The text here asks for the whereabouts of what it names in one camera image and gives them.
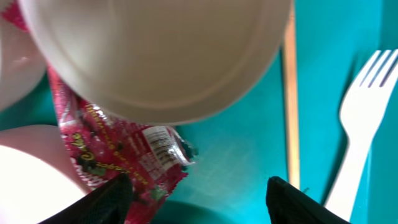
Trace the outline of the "white paper cup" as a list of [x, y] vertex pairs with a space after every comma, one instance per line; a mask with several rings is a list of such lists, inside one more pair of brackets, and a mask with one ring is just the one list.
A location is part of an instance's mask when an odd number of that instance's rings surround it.
[[79, 96], [185, 124], [242, 98], [280, 47], [289, 0], [23, 0], [38, 48]]

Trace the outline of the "pink bowl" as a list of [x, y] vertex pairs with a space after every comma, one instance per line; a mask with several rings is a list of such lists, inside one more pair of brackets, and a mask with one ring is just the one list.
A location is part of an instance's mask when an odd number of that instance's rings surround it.
[[32, 37], [1, 19], [1, 110], [29, 94], [45, 69], [45, 60]]

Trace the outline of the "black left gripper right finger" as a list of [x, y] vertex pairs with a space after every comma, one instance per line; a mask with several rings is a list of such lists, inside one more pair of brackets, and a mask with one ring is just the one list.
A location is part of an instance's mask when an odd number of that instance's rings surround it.
[[266, 205], [272, 224], [349, 224], [278, 176], [267, 181]]

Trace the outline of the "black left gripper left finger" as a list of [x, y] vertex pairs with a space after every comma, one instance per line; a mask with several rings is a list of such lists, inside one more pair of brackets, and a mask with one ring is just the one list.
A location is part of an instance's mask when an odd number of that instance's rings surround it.
[[119, 174], [40, 224], [123, 224], [133, 199], [133, 186]]

